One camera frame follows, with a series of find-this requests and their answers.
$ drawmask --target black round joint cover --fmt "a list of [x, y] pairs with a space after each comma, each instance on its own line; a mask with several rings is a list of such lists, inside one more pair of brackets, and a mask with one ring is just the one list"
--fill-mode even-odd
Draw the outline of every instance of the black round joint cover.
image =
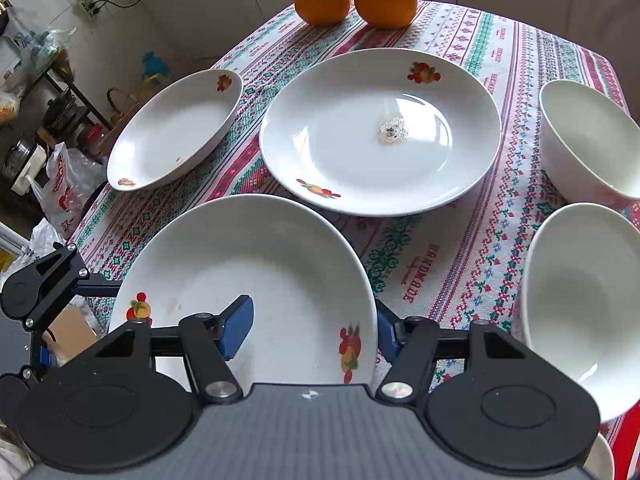
[[168, 449], [187, 429], [193, 401], [151, 369], [87, 365], [49, 374], [17, 413], [20, 436], [42, 462], [73, 472], [105, 472]]
[[583, 461], [600, 414], [549, 364], [498, 360], [438, 386], [425, 418], [453, 454], [494, 472], [552, 473]]

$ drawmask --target bowl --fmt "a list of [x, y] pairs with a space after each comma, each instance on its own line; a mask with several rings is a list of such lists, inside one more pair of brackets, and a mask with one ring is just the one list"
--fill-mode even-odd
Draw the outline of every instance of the bowl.
[[584, 468], [591, 473], [595, 480], [613, 480], [615, 473], [613, 453], [607, 439], [601, 434], [596, 437], [587, 461], [584, 463]]
[[640, 128], [606, 95], [574, 81], [540, 90], [542, 166], [569, 202], [623, 209], [640, 200]]
[[[362, 264], [327, 220], [276, 196], [220, 198], [173, 220], [129, 269], [110, 331], [130, 308], [152, 327], [175, 326], [241, 294], [254, 302], [254, 325], [228, 365], [245, 393], [256, 382], [372, 380], [378, 329]], [[158, 358], [156, 369], [188, 388], [181, 358]]]
[[242, 78], [232, 70], [188, 75], [146, 103], [124, 127], [107, 165], [119, 191], [163, 186], [200, 164], [236, 116]]
[[271, 174], [319, 207], [402, 216], [466, 193], [489, 170], [500, 115], [482, 84], [440, 57], [369, 48], [300, 73], [262, 120]]
[[543, 222], [518, 295], [524, 343], [593, 397], [603, 421], [640, 399], [640, 232], [593, 203]]

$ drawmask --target patterned tablecloth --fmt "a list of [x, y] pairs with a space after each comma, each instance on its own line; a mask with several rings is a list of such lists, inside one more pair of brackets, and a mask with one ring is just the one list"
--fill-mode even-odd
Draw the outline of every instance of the patterned tablecloth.
[[[260, 156], [258, 131], [267, 106], [313, 64], [380, 46], [423, 50], [478, 78], [502, 117], [497, 160], [474, 189], [431, 212], [387, 219], [320, 212], [350, 241], [374, 293], [399, 316], [428, 316], [444, 328], [465, 328], [483, 318], [510, 330], [531, 238], [563, 204], [540, 168], [540, 87], [552, 79], [572, 79], [626, 105], [602, 56], [523, 23], [437, 2], [420, 2], [414, 22], [402, 30], [373, 29], [353, 8], [335, 27], [309, 27], [292, 7], [265, 23], [216, 65], [240, 73], [245, 84], [225, 139], [199, 167], [161, 189], [120, 193], [107, 186], [73, 236], [89, 268], [123, 278], [162, 227], [207, 200], [249, 192], [295, 198]], [[625, 214], [638, 224], [640, 212]], [[104, 326], [113, 301], [93, 305]], [[436, 381], [446, 380], [456, 365], [441, 363]], [[387, 367], [380, 358], [377, 380]]]

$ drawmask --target wall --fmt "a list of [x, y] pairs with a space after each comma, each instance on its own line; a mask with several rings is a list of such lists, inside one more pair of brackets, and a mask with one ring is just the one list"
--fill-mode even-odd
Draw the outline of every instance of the wall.
[[[106, 90], [111, 86], [135, 91], [140, 84], [142, 55], [153, 50], [165, 60], [181, 59], [180, 49], [156, 27], [145, 7], [119, 9], [107, 4], [89, 19], [75, 0], [9, 0], [34, 23], [73, 30], [68, 42], [76, 85], [108, 116]], [[121, 5], [135, 0], [114, 0]]]

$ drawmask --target plate rim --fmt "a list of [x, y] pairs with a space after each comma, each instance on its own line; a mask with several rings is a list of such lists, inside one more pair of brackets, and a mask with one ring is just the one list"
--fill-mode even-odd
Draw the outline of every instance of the plate rim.
[[[133, 263], [131, 264], [131, 266], [129, 267], [129, 269], [127, 269], [127, 273], [124, 275], [124, 277], [122, 277], [122, 284], [124, 285], [125, 281], [127, 280], [127, 277], [129, 276], [129, 273], [131, 271], [131, 269], [133, 269], [133, 267], [136, 265], [136, 262], [138, 261], [138, 259], [145, 253], [145, 251], [147, 250], [147, 248], [153, 243], [154, 239], [160, 235], [162, 232], [164, 232], [165, 230], [167, 230], [174, 222], [177, 222], [181, 217], [192, 214], [194, 211], [196, 211], [197, 209], [201, 209], [201, 208], [207, 208], [207, 207], [212, 207], [213, 204], [215, 204], [216, 206], [219, 205], [220, 202], [224, 202], [224, 201], [228, 201], [228, 200], [265, 200], [266, 202], [280, 202], [282, 204], [287, 204], [287, 205], [291, 205], [293, 207], [296, 207], [300, 210], [302, 210], [303, 212], [305, 212], [306, 214], [310, 215], [312, 218], [315, 218], [317, 220], [319, 220], [322, 224], [324, 224], [326, 227], [328, 227], [330, 229], [330, 231], [335, 235], [335, 237], [337, 238], [337, 240], [341, 243], [341, 245], [347, 250], [351, 262], [354, 263], [358, 269], [358, 273], [362, 279], [362, 284], [364, 285], [364, 291], [365, 294], [367, 296], [367, 300], [369, 301], [369, 318], [370, 318], [370, 322], [371, 322], [371, 327], [372, 327], [372, 332], [373, 332], [373, 337], [375, 338], [375, 345], [373, 347], [372, 353], [371, 353], [371, 368], [370, 370], [367, 370], [367, 384], [371, 384], [371, 381], [373, 381], [375, 379], [375, 370], [376, 370], [376, 355], [378, 353], [378, 313], [377, 313], [377, 309], [376, 309], [376, 300], [375, 300], [375, 296], [373, 295], [373, 289], [371, 287], [371, 284], [369, 282], [369, 278], [367, 277], [367, 271], [364, 268], [364, 265], [362, 263], [362, 261], [359, 259], [358, 255], [356, 254], [356, 251], [353, 249], [353, 247], [351, 246], [350, 243], [348, 243], [348, 241], [346, 240], [346, 238], [342, 235], [342, 233], [340, 231], [338, 231], [338, 229], [331, 223], [329, 222], [325, 217], [323, 217], [320, 213], [314, 211], [313, 209], [309, 208], [308, 206], [301, 204], [299, 202], [296, 202], [295, 200], [292, 200], [290, 198], [286, 198], [283, 196], [277, 196], [277, 195], [270, 195], [270, 194], [264, 194], [264, 193], [241, 193], [241, 194], [236, 194], [236, 195], [226, 195], [220, 198], [215, 198], [213, 200], [209, 200], [208, 202], [203, 202], [202, 204], [197, 205], [196, 207], [193, 207], [191, 209], [189, 209], [188, 211], [185, 211], [184, 213], [178, 215], [176, 218], [174, 218], [173, 220], [171, 220], [167, 225], [165, 225], [162, 229], [160, 229], [152, 238], [151, 240], [149, 240], [149, 242], [145, 245], [145, 247], [142, 249], [142, 251], [140, 251], [140, 254], [138, 256], [136, 256], [135, 260], [133, 260]], [[118, 297], [116, 296], [115, 301], [113, 303], [113, 309], [111, 310], [111, 315], [109, 318], [109, 325], [107, 326], [106, 329], [106, 333], [111, 333], [113, 330], [116, 330], [117, 327], [122, 325], [122, 322], [114, 327], [111, 327], [111, 323], [112, 320], [114, 320], [113, 314], [115, 311], [115, 307], [116, 304], [118, 302]]]
[[[437, 205], [429, 206], [427, 208], [409, 208], [409, 209], [406, 209], [406, 210], [398, 210], [398, 211], [395, 211], [395, 212], [382, 212], [381, 213], [379, 211], [373, 211], [373, 212], [356, 211], [356, 210], [353, 210], [352, 208], [340, 207], [339, 202], [337, 200], [329, 201], [329, 200], [326, 200], [325, 198], [317, 197], [313, 193], [309, 193], [309, 195], [312, 195], [312, 196], [307, 196], [306, 194], [302, 195], [300, 193], [300, 190], [297, 187], [288, 186], [287, 184], [285, 184], [283, 181], [281, 181], [278, 178], [278, 175], [273, 170], [273, 167], [269, 164], [269, 162], [267, 160], [267, 157], [264, 156], [264, 151], [262, 149], [262, 146], [263, 146], [263, 143], [264, 143], [264, 129], [265, 129], [266, 117], [267, 117], [267, 114], [269, 113], [269, 111], [271, 110], [271, 106], [273, 105], [273, 102], [278, 98], [278, 94], [280, 94], [280, 92], [283, 89], [285, 89], [287, 86], [292, 84], [297, 78], [299, 78], [301, 75], [303, 75], [303, 73], [305, 73], [307, 70], [310, 70], [310, 69], [312, 69], [312, 68], [314, 68], [316, 66], [322, 65], [322, 63], [329, 62], [331, 60], [337, 59], [337, 58], [342, 57], [342, 56], [349, 56], [349, 55], [357, 54], [359, 52], [364, 52], [364, 51], [368, 51], [368, 50], [404, 50], [404, 51], [407, 51], [407, 52], [415, 52], [416, 54], [421, 55], [421, 56], [430, 56], [430, 57], [437, 58], [438, 62], [440, 62], [440, 61], [446, 62], [446, 63], [456, 67], [457, 69], [460, 69], [460, 70], [463, 70], [464, 72], [466, 72], [470, 77], [472, 77], [482, 87], [482, 90], [484, 90], [484, 92], [486, 93], [487, 97], [489, 99], [491, 99], [491, 102], [494, 104], [495, 111], [496, 111], [496, 116], [498, 117], [499, 129], [498, 129], [498, 143], [497, 143], [497, 147], [495, 149], [494, 155], [492, 157], [491, 163], [489, 163], [487, 165], [486, 169], [482, 172], [482, 175], [480, 175], [475, 181], [473, 181], [469, 186], [463, 188], [462, 190], [460, 190], [458, 193], [456, 193], [455, 195], [453, 195], [451, 198], [447, 199], [446, 201], [441, 202], [441, 203], [439, 203]], [[397, 216], [408, 216], [408, 215], [413, 215], [413, 214], [419, 214], [419, 213], [423, 213], [425, 211], [431, 211], [433, 209], [437, 209], [439, 207], [447, 205], [447, 204], [453, 202], [454, 200], [459, 199], [461, 196], [463, 196], [467, 192], [469, 192], [469, 190], [471, 190], [476, 184], [478, 184], [478, 182], [480, 182], [486, 176], [486, 174], [489, 172], [489, 170], [491, 170], [492, 166], [494, 165], [494, 163], [496, 161], [496, 158], [498, 157], [498, 152], [500, 152], [500, 147], [502, 146], [502, 142], [504, 140], [502, 115], [500, 113], [500, 110], [498, 109], [498, 105], [495, 102], [493, 96], [485, 88], [485, 86], [480, 82], [480, 80], [476, 76], [474, 76], [471, 72], [466, 70], [465, 68], [462, 68], [460, 65], [456, 65], [455, 63], [449, 61], [448, 59], [444, 59], [443, 57], [436, 56], [435, 54], [430, 54], [429, 52], [424, 52], [422, 50], [417, 50], [417, 49], [414, 49], [414, 48], [401, 48], [401, 47], [388, 47], [388, 46], [373, 47], [373, 48], [363, 48], [363, 49], [360, 49], [360, 50], [350, 50], [348, 52], [345, 52], [344, 54], [338, 54], [338, 56], [329, 57], [327, 59], [322, 60], [320, 63], [315, 63], [315, 64], [307, 67], [306, 69], [304, 69], [297, 76], [295, 76], [291, 81], [289, 81], [286, 85], [284, 85], [283, 88], [278, 92], [278, 94], [276, 95], [276, 97], [274, 97], [272, 99], [271, 103], [269, 103], [269, 106], [265, 110], [264, 115], [262, 116], [262, 120], [260, 122], [260, 132], [258, 133], [258, 145], [260, 146], [260, 154], [262, 155], [262, 160], [264, 161], [264, 164], [267, 167], [267, 170], [269, 170], [269, 172], [278, 181], [278, 183], [283, 188], [285, 188], [287, 191], [289, 191], [293, 195], [299, 197], [301, 200], [304, 200], [305, 202], [309, 202], [309, 203], [311, 203], [313, 205], [318, 206], [319, 208], [327, 209], [329, 211], [334, 211], [334, 212], [337, 212], [337, 213], [342, 213], [342, 214], [347, 214], [347, 215], [352, 215], [352, 216], [373, 217], [373, 218], [392, 218], [392, 217], [397, 217]]]
[[[107, 163], [107, 181], [109, 183], [109, 185], [116, 191], [120, 191], [120, 192], [132, 192], [132, 191], [140, 191], [142, 189], [148, 189], [150, 187], [155, 187], [158, 185], [158, 183], [160, 181], [164, 181], [165, 179], [167, 179], [167, 181], [165, 181], [165, 184], [168, 184], [172, 181], [174, 181], [176, 178], [179, 178], [181, 176], [180, 171], [184, 169], [184, 166], [191, 161], [191, 159], [193, 159], [195, 156], [197, 156], [200, 152], [202, 152], [202, 150], [206, 147], [206, 145], [211, 141], [211, 139], [213, 139], [214, 137], [216, 137], [216, 135], [220, 132], [220, 130], [225, 126], [225, 123], [229, 120], [229, 117], [231, 117], [234, 113], [236, 113], [236, 110], [238, 110], [238, 104], [240, 103], [240, 99], [242, 98], [242, 94], [244, 92], [244, 79], [242, 78], [242, 76], [238, 73], [235, 72], [234, 70], [229, 70], [227, 68], [216, 68], [216, 67], [211, 67], [211, 68], [207, 68], [204, 70], [198, 70], [197, 72], [194, 72], [192, 74], [189, 74], [183, 78], [178, 79], [178, 81], [174, 81], [173, 83], [171, 83], [169, 86], [163, 88], [161, 91], [159, 91], [156, 95], [154, 95], [151, 99], [149, 99], [149, 101], [147, 101], [141, 108], [140, 110], [138, 110], [134, 117], [136, 115], [138, 115], [149, 103], [153, 102], [154, 99], [159, 98], [164, 92], [167, 92], [169, 90], [169, 88], [171, 88], [173, 85], [181, 83], [183, 81], [186, 81], [187, 79], [190, 78], [195, 78], [197, 76], [202, 76], [203, 74], [207, 74], [207, 76], [209, 76], [210, 72], [222, 72], [222, 73], [226, 73], [226, 74], [234, 74], [235, 76], [238, 77], [238, 79], [240, 80], [240, 92], [238, 94], [238, 98], [236, 99], [236, 102], [234, 103], [234, 105], [231, 107], [231, 111], [226, 115], [225, 120], [222, 121], [222, 124], [220, 124], [220, 127], [215, 131], [215, 133], [213, 133], [209, 139], [206, 140], [206, 142], [203, 143], [203, 145], [201, 145], [194, 153], [193, 155], [189, 156], [188, 158], [185, 158], [183, 161], [180, 162], [180, 164], [178, 164], [178, 166], [176, 166], [175, 168], [173, 168], [171, 171], [169, 171], [168, 173], [165, 173], [163, 176], [160, 176], [158, 178], [156, 178], [155, 180], [144, 184], [142, 186], [135, 186], [133, 188], [130, 187], [124, 187], [124, 186], [120, 186], [117, 182], [112, 182], [110, 177], [109, 177], [109, 166], [111, 164], [111, 157], [109, 158], [109, 161]], [[116, 146], [118, 145], [118, 143], [120, 142], [120, 139], [122, 139], [122, 135], [124, 134], [124, 132], [126, 131], [127, 127], [129, 126], [129, 124], [127, 124], [121, 131], [120, 135], [118, 136], [118, 139], [116, 139], [116, 142], [114, 143], [111, 152], [113, 153], [113, 150], [116, 149]]]

